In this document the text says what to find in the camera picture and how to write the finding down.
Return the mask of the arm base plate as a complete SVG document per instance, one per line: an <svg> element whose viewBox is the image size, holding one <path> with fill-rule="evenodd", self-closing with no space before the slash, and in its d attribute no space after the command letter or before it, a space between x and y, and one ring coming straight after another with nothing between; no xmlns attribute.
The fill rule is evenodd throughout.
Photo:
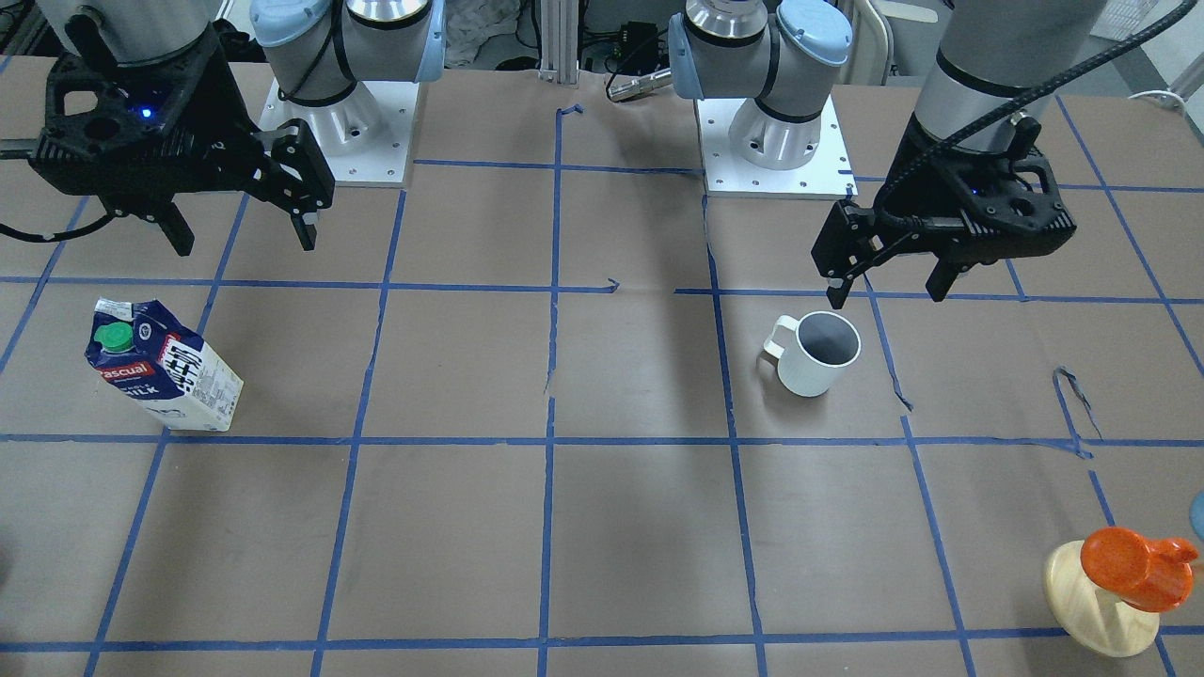
<svg viewBox="0 0 1204 677"><path fill-rule="evenodd" d="M695 111L707 196L857 196L831 96L816 118L803 123L771 118L752 99L697 100Z"/></svg>
<svg viewBox="0 0 1204 677"><path fill-rule="evenodd" d="M368 81L342 102L313 108L283 102L275 81L259 124L275 129L293 118L306 120L340 187L405 188L421 94L420 83Z"/></svg>

